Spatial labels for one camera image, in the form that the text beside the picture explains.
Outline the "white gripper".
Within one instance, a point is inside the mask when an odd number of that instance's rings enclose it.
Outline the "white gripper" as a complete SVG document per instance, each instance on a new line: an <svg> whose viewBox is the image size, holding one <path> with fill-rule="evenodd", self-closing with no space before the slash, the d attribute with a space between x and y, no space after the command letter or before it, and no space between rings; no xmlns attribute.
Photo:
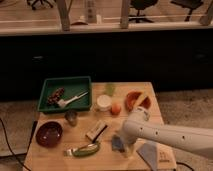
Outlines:
<svg viewBox="0 0 213 171"><path fill-rule="evenodd" d="M124 149L123 156L126 158L130 158L133 156L134 152L134 144L136 142L136 138L123 130L117 130L116 135L120 139L122 147Z"/></svg>

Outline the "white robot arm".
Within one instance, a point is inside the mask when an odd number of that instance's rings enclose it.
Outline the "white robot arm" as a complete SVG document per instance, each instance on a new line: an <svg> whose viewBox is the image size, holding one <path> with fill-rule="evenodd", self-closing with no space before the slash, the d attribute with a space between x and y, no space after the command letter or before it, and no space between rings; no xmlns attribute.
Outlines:
<svg viewBox="0 0 213 171"><path fill-rule="evenodd" d="M144 107L133 109L118 130L125 146L138 138L155 141L208 159L213 159L213 129L152 123Z"/></svg>

